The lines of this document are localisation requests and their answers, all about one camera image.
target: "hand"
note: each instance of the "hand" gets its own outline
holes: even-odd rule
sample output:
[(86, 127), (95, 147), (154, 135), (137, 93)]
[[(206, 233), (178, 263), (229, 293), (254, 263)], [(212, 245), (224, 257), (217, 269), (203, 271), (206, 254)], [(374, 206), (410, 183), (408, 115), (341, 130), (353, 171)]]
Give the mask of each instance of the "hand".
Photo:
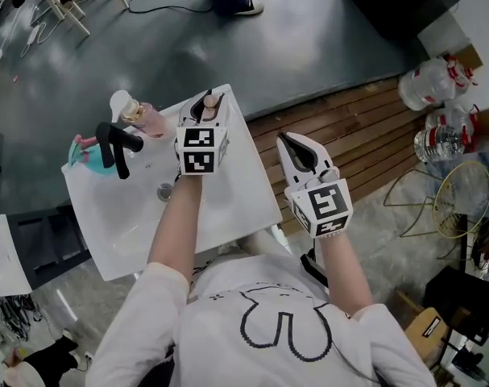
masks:
[(7, 365), (8, 367), (14, 367), (17, 364), (22, 363), (22, 360), (20, 359), (19, 354), (17, 353), (17, 350), (14, 348), (13, 350), (10, 351), (10, 353), (5, 358), (3, 363), (5, 365)]

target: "sink basin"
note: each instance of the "sink basin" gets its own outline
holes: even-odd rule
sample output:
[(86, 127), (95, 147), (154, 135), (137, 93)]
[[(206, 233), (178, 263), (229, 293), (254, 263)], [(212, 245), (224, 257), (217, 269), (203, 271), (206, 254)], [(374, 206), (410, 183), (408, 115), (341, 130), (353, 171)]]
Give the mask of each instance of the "sink basin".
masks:
[[(282, 219), (259, 154), (229, 85), (213, 90), (228, 96), (230, 144), (218, 173), (203, 177), (196, 252), (242, 238)], [(184, 102), (162, 110), (173, 127)], [(142, 151), (126, 152), (130, 177), (100, 175), (83, 164), (66, 164), (62, 172), (77, 221), (103, 279), (113, 280), (145, 268), (156, 226), (166, 202), (162, 184), (174, 184), (178, 160), (175, 136), (144, 140)]]

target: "wooden plank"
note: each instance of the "wooden plank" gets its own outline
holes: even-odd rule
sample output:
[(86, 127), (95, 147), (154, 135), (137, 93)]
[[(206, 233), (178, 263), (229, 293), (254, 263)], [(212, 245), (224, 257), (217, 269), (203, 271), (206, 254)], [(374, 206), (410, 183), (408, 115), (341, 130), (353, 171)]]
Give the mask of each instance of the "wooden plank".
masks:
[(348, 177), (346, 179), (346, 182), (348, 183), (348, 189), (354, 190), (355, 188), (358, 188), (360, 185), (365, 184), (374, 177), (377, 177), (379, 174), (386, 172), (393, 166), (396, 166), (400, 162), (408, 159), (413, 154), (414, 147), (412, 145), (409, 145), (401, 149), (397, 153), (389, 156), (387, 159), (384, 159), (379, 163), (370, 166), (368, 169), (364, 169), (356, 175)]
[[(369, 180), (367, 183), (360, 185), (358, 188), (350, 191), (351, 201), (357, 202), (360, 199), (366, 197), (367, 195), (372, 194), (377, 189), (381, 188), (382, 186), (386, 185), (391, 181), (394, 181), (397, 177), (406, 173), (409, 169), (416, 166), (418, 162), (419, 160), (416, 157), (416, 155), (411, 155), (409, 158), (401, 161), (400, 163), (396, 164), (395, 166), (388, 169), (387, 171), (381, 173), (377, 177), (374, 177), (373, 179)], [(293, 218), (281, 223), (280, 228), (282, 229), (285, 236), (289, 236), (300, 231), (302, 229), (302, 226), (297, 219)]]
[(282, 214), (282, 218), (284, 219), (282, 222), (286, 223), (291, 219), (294, 219), (294, 214), (291, 211), (291, 208), (283, 208), (280, 213)]
[(297, 122), (313, 116), (323, 110), (333, 109), (354, 102), (363, 98), (374, 96), (386, 90), (394, 89), (398, 85), (398, 79), (393, 77), (384, 81), (377, 81), (369, 85), (359, 86), (358, 88), (343, 90), (335, 94), (330, 94), (323, 98), (318, 98), (300, 105), (279, 110), (278, 112), (258, 118), (247, 124), (252, 137), (262, 135), (269, 131), (274, 131), (290, 123)]
[(398, 102), (389, 103), (388, 105), (377, 107), (367, 113), (359, 114), (353, 118), (348, 118), (334, 125), (323, 127), (322, 129), (309, 133), (307, 136), (318, 142), (319, 144), (327, 144), (332, 140), (336, 140), (343, 136), (352, 134), (356, 131), (374, 125), (389, 119), (404, 110), (407, 110), (406, 105), (400, 100)]
[(278, 204), (280, 210), (288, 207), (287, 198), (283, 193), (279, 193), (278, 195), (275, 196), (275, 198), (276, 198), (276, 203)]
[[(384, 135), (378, 139), (374, 139), (359, 148), (352, 149), (344, 155), (337, 156), (333, 158), (332, 161), (338, 168), (341, 169), (341, 175), (343, 177), (355, 175), (357, 172), (360, 172), (361, 170), (366, 169), (368, 166), (371, 166), (377, 161), (384, 159), (384, 157), (387, 157), (387, 155), (384, 153), (386, 151), (380, 151), (381, 156), (383, 156), (380, 159), (377, 155), (369, 155), (376, 149), (389, 145), (391, 142), (397, 141), (401, 138), (404, 138), (404, 140), (399, 140), (403, 146), (412, 144), (414, 135), (421, 129), (424, 123), (425, 119), (419, 119), (417, 121), (410, 122), (406, 126), (399, 127), (398, 129), (389, 132), (387, 135)], [(394, 147), (387, 148), (386, 150), (392, 150), (392, 153), (394, 153), (398, 152), (400, 148), (395, 145)], [(353, 163), (354, 165), (349, 169), (347, 168), (347, 164), (350, 163)], [(285, 191), (285, 188), (287, 188), (287, 183), (285, 182), (285, 180), (282, 180), (272, 184), (271, 187), (275, 195), (282, 194)]]
[(382, 122), (378, 122), (369, 127), (365, 127), (360, 131), (356, 131), (355, 133), (343, 136), (340, 139), (330, 142), (325, 145), (325, 148), (330, 156), (339, 156), (359, 147), (362, 144), (365, 144), (366, 142), (379, 138), (390, 131), (394, 131), (398, 127), (402, 127), (403, 125), (406, 125), (425, 114), (427, 114), (426, 110), (420, 110), (417, 112), (414, 110), (406, 110), (405, 112), (396, 114), (395, 116), (385, 119)]
[(276, 148), (269, 149), (259, 154), (260, 160), (264, 168), (270, 168), (280, 162), (278, 150)]
[(298, 221), (297, 219), (291, 219), (286, 223), (281, 223), (280, 228), (282, 229), (282, 232), (285, 236), (296, 234), (298, 231), (301, 231), (303, 229), (300, 221)]
[(271, 185), (274, 185), (276, 182), (280, 182), (284, 179), (284, 173), (282, 172), (282, 168), (279, 164), (267, 168), (266, 174)]
[(328, 127), (334, 123), (341, 122), (345, 119), (353, 118), (370, 110), (379, 109), (381, 106), (390, 103), (401, 102), (398, 90), (390, 90), (370, 98), (360, 100), (350, 105), (344, 105), (332, 110), (320, 111), (306, 119), (301, 119), (292, 124), (282, 126), (274, 131), (269, 131), (262, 135), (256, 136), (253, 140), (259, 152), (267, 151), (276, 145), (276, 136), (280, 132), (294, 132), (300, 135), (317, 131), (323, 127)]
[(368, 110), (373, 110), (377, 107), (387, 105), (398, 100), (400, 100), (398, 90), (393, 89), (370, 98), (365, 98), (357, 102), (350, 103), (347, 106), (352, 114), (361, 114), (367, 112)]
[(353, 89), (343, 90), (335, 94), (324, 96), (324, 99), (329, 107), (340, 107), (352, 102), (357, 102), (376, 94), (387, 92), (395, 89), (398, 86), (398, 77), (392, 77), (383, 81), (376, 81), (368, 85), (359, 86)]
[(356, 202), (359, 199), (362, 199), (367, 195), (372, 194), (378, 188), (381, 188), (391, 181), (394, 181), (397, 177), (401, 177), (409, 169), (414, 168), (414, 166), (416, 166), (419, 162), (420, 160), (416, 157), (416, 155), (412, 155), (408, 159), (403, 160), (396, 166), (390, 168), (389, 170), (378, 175), (377, 177), (369, 180), (365, 184), (362, 184), (358, 188), (352, 190), (350, 192), (351, 201)]
[(350, 163), (352, 160), (356, 160), (359, 157), (364, 156), (377, 148), (381, 148), (382, 146), (392, 142), (395, 139), (398, 139), (403, 135), (408, 134), (409, 132), (415, 135), (418, 131), (423, 129), (424, 126), (425, 117), (422, 116), (421, 118), (418, 118), (417, 120), (403, 125), (402, 127), (395, 129), (394, 131), (390, 131), (389, 133), (382, 135), (379, 138), (373, 139), (366, 144), (362, 144), (359, 147), (352, 149), (351, 151), (348, 151), (341, 155), (332, 156), (332, 161), (334, 165), (336, 165), (338, 168), (341, 168), (343, 165)]
[[(370, 140), (373, 140), (378, 136), (393, 131), (394, 129), (400, 126), (403, 126), (404, 124), (407, 124), (413, 121), (414, 119), (417, 119), (422, 114), (422, 112), (414, 112), (413, 110), (406, 110), (401, 113), (396, 113), (399, 109), (403, 110), (405, 106), (403, 105), (403, 103), (399, 104), (398, 102), (392, 103), (391, 105), (394, 106), (383, 106), (379, 108), (378, 111), (375, 110), (376, 113), (374, 114), (372, 110), (367, 114), (354, 117), (353, 119), (359, 119), (358, 123), (357, 121), (353, 121), (352, 123), (346, 123), (347, 121), (349, 121), (349, 119), (347, 119), (346, 121), (336, 123), (331, 127), (326, 127), (324, 129), (321, 129), (320, 131), (317, 131), (320, 132), (319, 135), (316, 135), (317, 132), (314, 132), (312, 134), (309, 134), (308, 137), (311, 139), (316, 138), (314, 140), (316, 140), (320, 144), (323, 144), (324, 142), (321, 142), (321, 139), (328, 139), (328, 138), (336, 139), (341, 134), (342, 138), (337, 139), (334, 142), (329, 142), (325, 144), (325, 148), (327, 151), (329, 151), (330, 156), (338, 156), (339, 154), (348, 152), (349, 150), (356, 148), (361, 144), (364, 144)], [(394, 114), (394, 116), (392, 116), (391, 118), (382, 119), (385, 118), (385, 116), (389, 116), (390, 114)], [(358, 124), (360, 126), (362, 124), (366, 125), (368, 122), (374, 122), (375, 120), (378, 119), (380, 119), (379, 122), (374, 123), (369, 127), (360, 129), (355, 133), (346, 135), (346, 133), (350, 129), (349, 127), (346, 127), (347, 124), (350, 125)], [(279, 164), (278, 153), (276, 151), (273, 152), (275, 153), (274, 156), (269, 156), (267, 158), (267, 165), (264, 165), (264, 168), (266, 168), (267, 177), (269, 178), (269, 181), (271, 182), (272, 185), (284, 179), (284, 174), (282, 173)]]
[(299, 120), (290, 125), (269, 131), (263, 135), (256, 136), (253, 141), (257, 151), (264, 152), (276, 146), (276, 137), (280, 132), (294, 132), (300, 135), (306, 135), (310, 132), (317, 131), (322, 127), (329, 126), (333, 123), (340, 122), (354, 116), (348, 111), (346, 106), (340, 106), (337, 109), (324, 110), (321, 113), (315, 114), (310, 118)]
[(355, 174), (370, 168), (381, 160), (387, 159), (389, 156), (394, 155), (398, 151), (406, 148), (407, 146), (412, 146), (413, 143), (414, 133), (409, 132), (408, 134), (393, 140), (391, 143), (386, 144), (381, 148), (375, 149), (374, 151), (367, 153), (366, 155), (361, 156), (356, 160), (353, 160), (349, 164), (343, 165), (340, 168), (341, 177), (344, 177), (346, 179), (352, 177)]
[(271, 185), (271, 188), (273, 189), (273, 193), (275, 195), (283, 194), (285, 188), (287, 188), (287, 182), (285, 182), (285, 180), (276, 182), (275, 184)]

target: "white box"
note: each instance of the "white box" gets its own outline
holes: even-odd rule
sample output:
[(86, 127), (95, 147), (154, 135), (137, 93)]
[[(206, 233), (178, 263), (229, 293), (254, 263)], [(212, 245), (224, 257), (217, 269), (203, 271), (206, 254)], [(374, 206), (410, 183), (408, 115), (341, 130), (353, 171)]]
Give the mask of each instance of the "white box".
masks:
[(291, 194), (291, 211), (312, 238), (345, 231), (354, 210), (346, 179)]
[(230, 142), (226, 127), (178, 127), (176, 137), (182, 175), (216, 173)]

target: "spray bottle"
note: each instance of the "spray bottle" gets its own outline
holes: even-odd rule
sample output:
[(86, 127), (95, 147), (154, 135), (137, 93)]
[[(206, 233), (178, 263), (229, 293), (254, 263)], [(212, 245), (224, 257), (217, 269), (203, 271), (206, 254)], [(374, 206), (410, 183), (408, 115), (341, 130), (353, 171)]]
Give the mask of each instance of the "spray bottle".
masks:
[(159, 138), (167, 131), (167, 119), (149, 103), (137, 102), (125, 90), (118, 90), (110, 99), (112, 123), (119, 119), (151, 138)]

